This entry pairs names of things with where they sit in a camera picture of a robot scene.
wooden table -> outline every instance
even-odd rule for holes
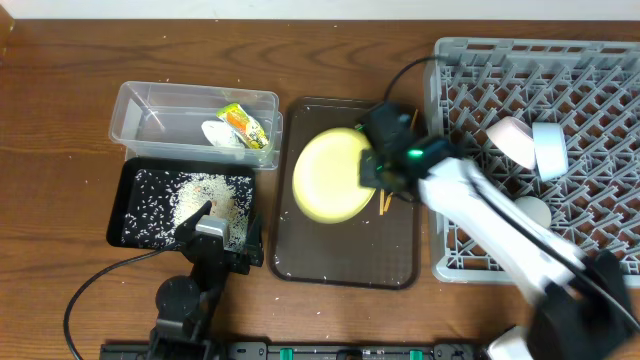
[[[107,132],[123,82],[271,90],[282,112],[305,95],[377,99],[398,69],[445,36],[640,41],[640,23],[18,21],[0,66],[0,358],[70,358],[62,315],[71,295],[98,270],[140,254],[105,241],[124,158]],[[422,69],[394,91],[422,104]],[[268,219],[275,173],[258,182]],[[422,240],[422,275],[402,292],[288,283],[266,266],[232,275],[214,331],[281,343],[416,344],[487,341],[527,323],[530,308],[512,286],[436,281]],[[96,359],[106,341],[147,339],[156,289],[190,268],[171,253],[101,278],[71,318],[81,354]],[[640,307],[640,291],[632,295]],[[637,339],[616,354],[638,357]]]

gray dish rack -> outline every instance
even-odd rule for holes
[[[551,230],[587,253],[609,249],[625,281],[640,287],[640,44],[443,38],[427,65],[431,134],[467,156],[512,199],[536,196]],[[508,159],[485,129],[504,116],[563,127],[569,172],[542,182]],[[446,282],[511,283],[456,224],[430,211],[431,263]]]

wire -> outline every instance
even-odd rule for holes
[[[391,80],[391,82],[387,86],[387,90],[384,92],[384,98],[383,98],[384,102],[387,102],[389,100],[389,95],[391,95],[391,90],[393,89],[393,86],[396,84],[398,79],[400,79],[400,77],[404,75],[404,73],[406,73],[409,69],[411,69],[412,67],[420,63],[426,63],[426,62],[435,61],[435,60],[445,60],[445,59],[446,57],[442,57],[442,56],[427,56],[427,57],[414,60],[413,62],[409,63],[407,66],[403,67],[402,70],[400,70],[396,74],[396,76],[393,78],[393,80]]]
[[[69,346],[69,350],[71,350],[71,354],[73,355],[73,357],[76,360],[82,360],[82,356],[80,356],[80,354],[78,353],[78,349],[76,349],[76,346],[73,344],[73,339],[71,338],[71,331],[69,330],[69,318],[71,317],[71,309],[73,309],[73,305],[76,303],[76,301],[78,300],[80,295],[89,287],[89,285],[91,285],[100,276],[108,273],[109,271],[111,271],[113,269],[117,269],[117,268],[119,268],[121,266],[124,266],[124,265],[133,264],[134,262],[137,262],[137,261],[140,261],[140,260],[145,260],[145,259],[148,259],[150,257],[154,257],[156,255],[162,254],[165,251],[173,250],[178,245],[180,245],[180,243],[174,242],[173,244],[167,245],[167,246],[165,246],[165,247],[163,247],[161,249],[154,250],[154,251],[146,253],[144,255],[136,256],[136,257],[133,257],[133,258],[130,258],[130,259],[123,260],[123,261],[120,261],[118,263],[115,263],[115,264],[113,264],[111,266],[108,266],[108,267],[104,268],[102,271],[98,272],[97,274],[93,275],[89,280],[87,280],[84,284],[82,284],[82,286],[80,286],[78,291],[76,291],[76,293],[73,295],[73,297],[69,301],[69,304],[67,305],[67,309],[64,312],[64,320],[62,322],[62,326],[64,328],[64,338],[67,341],[67,345]]]
[[[529,241],[531,241],[535,246],[537,246],[540,250],[544,251],[551,258],[562,264],[569,271],[576,276],[576,278],[583,282],[584,285],[591,288],[595,292],[597,292],[600,296],[602,296],[610,305],[612,305],[620,314],[624,317],[625,322],[636,332],[640,332],[640,323],[638,319],[636,319],[633,314],[631,314],[618,300],[616,300],[613,296],[611,296],[607,291],[605,291],[602,287],[596,284],[593,280],[591,280],[588,276],[586,276],[582,270],[580,270],[577,266],[571,263],[569,260],[565,259],[562,255],[560,255],[555,249],[550,247],[549,245],[540,241],[535,235],[531,234],[525,228],[523,228],[520,224],[511,219],[507,214],[505,214],[498,206],[492,203],[479,189],[478,184],[473,180],[473,177],[469,173],[469,167],[464,168],[465,177],[471,184],[473,191],[475,191],[480,198],[489,205],[491,210],[495,211],[498,216],[502,218],[507,224],[516,229],[519,233],[521,233],[524,237],[526,237]]]

black tray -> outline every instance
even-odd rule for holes
[[[277,277],[394,290],[417,279],[420,205],[394,198],[389,211],[380,216],[380,194],[376,191],[358,215],[327,225],[307,218],[293,198],[293,169],[306,144],[325,130],[353,128],[356,119],[374,105],[370,101],[302,98],[289,108],[279,195],[269,234],[268,263]]]
[[[129,212],[129,207],[133,201],[132,196],[133,184],[135,176],[139,170],[159,170],[169,172],[184,172],[184,173],[205,173],[211,175],[228,175],[228,176],[246,176],[250,178],[248,188],[252,188],[253,196],[249,204],[249,224],[248,229],[251,228],[252,220],[255,218],[254,205],[255,205],[255,173],[246,166],[227,165],[227,164],[214,164],[208,162],[199,161],[185,161],[185,160],[167,160],[157,158],[145,158],[136,157],[128,160],[122,167],[122,173],[120,174],[120,182],[118,183],[118,191],[116,192],[116,198],[113,203],[113,209],[111,210],[111,219],[109,220],[109,226],[107,228],[107,242],[111,246],[126,247],[126,248],[142,248],[152,249],[156,248],[148,243],[132,243],[122,242],[122,235],[125,225],[125,216]]]

green light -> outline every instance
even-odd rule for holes
[[[419,149],[409,150],[409,156],[411,157],[420,157],[424,154],[424,151]]]

